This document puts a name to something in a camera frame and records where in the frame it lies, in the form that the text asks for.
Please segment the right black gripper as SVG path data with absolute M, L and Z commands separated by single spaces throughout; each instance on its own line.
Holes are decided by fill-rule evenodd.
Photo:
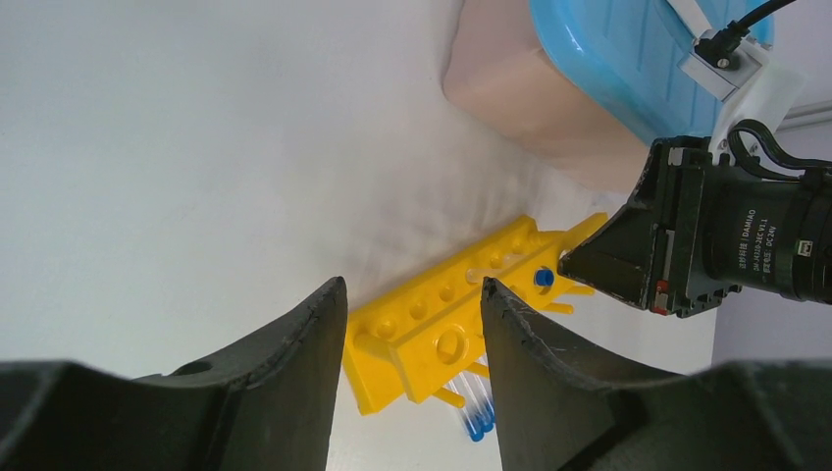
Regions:
M 627 305 L 686 318 L 743 288 L 831 302 L 831 176 L 776 180 L 703 138 L 661 138 L 626 205 L 567 251 L 558 273 Z

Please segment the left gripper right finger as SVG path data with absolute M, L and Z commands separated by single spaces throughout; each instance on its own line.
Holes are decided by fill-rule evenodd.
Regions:
M 481 314 L 506 470 L 827 470 L 831 364 L 739 361 L 686 376 L 628 359 L 500 281 Z

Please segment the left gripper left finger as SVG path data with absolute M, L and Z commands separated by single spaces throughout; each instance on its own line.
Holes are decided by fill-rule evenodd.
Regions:
M 168 375 L 1 366 L 5 470 L 322 470 L 347 320 L 341 277 Z

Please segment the blue-capped clear test tube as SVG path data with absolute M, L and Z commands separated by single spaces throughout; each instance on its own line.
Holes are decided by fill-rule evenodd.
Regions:
M 500 268 L 472 268 L 464 275 L 469 284 L 478 284 L 484 278 L 496 278 L 515 283 L 522 287 L 552 288 L 555 285 L 555 272 L 548 266 L 531 262 L 517 262 Z

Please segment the yellow test tube rack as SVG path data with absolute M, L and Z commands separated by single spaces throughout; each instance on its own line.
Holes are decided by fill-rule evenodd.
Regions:
M 434 397 L 461 408 L 465 399 L 450 390 L 462 372 L 489 375 L 480 302 L 483 282 L 469 284 L 472 268 L 517 262 L 550 267 L 552 288 L 520 287 L 502 281 L 538 311 L 571 314 L 565 295 L 594 289 L 557 273 L 561 255 L 598 230 L 608 217 L 595 213 L 568 230 L 542 231 L 529 216 L 451 255 L 348 315 L 342 365 L 362 415 L 375 414 L 401 396 L 422 403 Z

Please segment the blue plastic box lid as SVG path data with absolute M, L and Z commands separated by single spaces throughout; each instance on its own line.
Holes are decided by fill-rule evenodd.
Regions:
M 653 0 L 532 0 L 531 18 L 555 67 L 645 144 L 710 136 L 722 108 L 679 64 L 694 38 Z

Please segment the blue-capped tube bundle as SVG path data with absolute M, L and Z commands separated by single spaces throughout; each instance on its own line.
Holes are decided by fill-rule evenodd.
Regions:
M 461 395 L 465 403 L 455 408 L 468 438 L 480 442 L 495 428 L 494 398 L 490 381 L 469 372 L 457 375 L 448 387 Z

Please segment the pink plastic storage box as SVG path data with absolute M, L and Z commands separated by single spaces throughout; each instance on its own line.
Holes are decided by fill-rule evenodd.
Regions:
M 466 1 L 445 98 L 576 182 L 628 192 L 648 147 L 548 58 L 526 1 Z

